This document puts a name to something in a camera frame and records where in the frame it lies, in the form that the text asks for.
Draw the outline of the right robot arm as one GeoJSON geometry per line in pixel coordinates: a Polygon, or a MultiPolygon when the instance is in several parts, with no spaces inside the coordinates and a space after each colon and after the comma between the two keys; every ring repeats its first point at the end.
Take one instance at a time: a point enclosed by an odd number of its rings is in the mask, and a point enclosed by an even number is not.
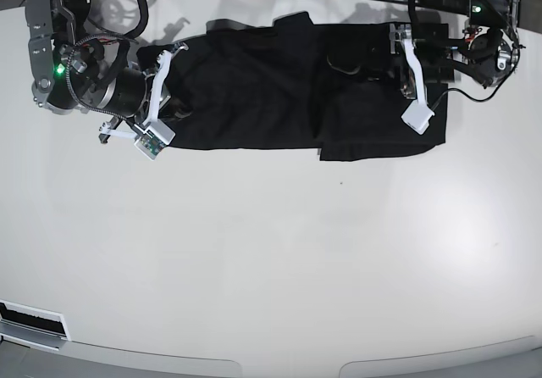
{"type": "Polygon", "coordinates": [[[165,82],[174,57],[188,46],[173,42],[139,65],[129,53],[147,27],[147,0],[136,0],[139,19],[125,33],[91,23],[91,0],[26,0],[28,51],[34,103],[55,114],[96,112],[109,117],[99,128],[102,144],[112,136],[133,141],[156,158],[174,140],[160,118],[171,99],[165,82]]]}

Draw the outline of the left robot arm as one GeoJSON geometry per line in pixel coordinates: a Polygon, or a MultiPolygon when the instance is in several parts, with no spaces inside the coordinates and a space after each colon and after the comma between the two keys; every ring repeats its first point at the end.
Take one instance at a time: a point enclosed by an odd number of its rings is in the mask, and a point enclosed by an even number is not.
{"type": "Polygon", "coordinates": [[[340,39],[326,55],[331,69],[369,81],[389,76],[403,96],[423,101],[427,86],[465,75],[494,97],[517,69],[520,0],[376,0],[403,3],[408,20],[379,34],[340,39]]]}

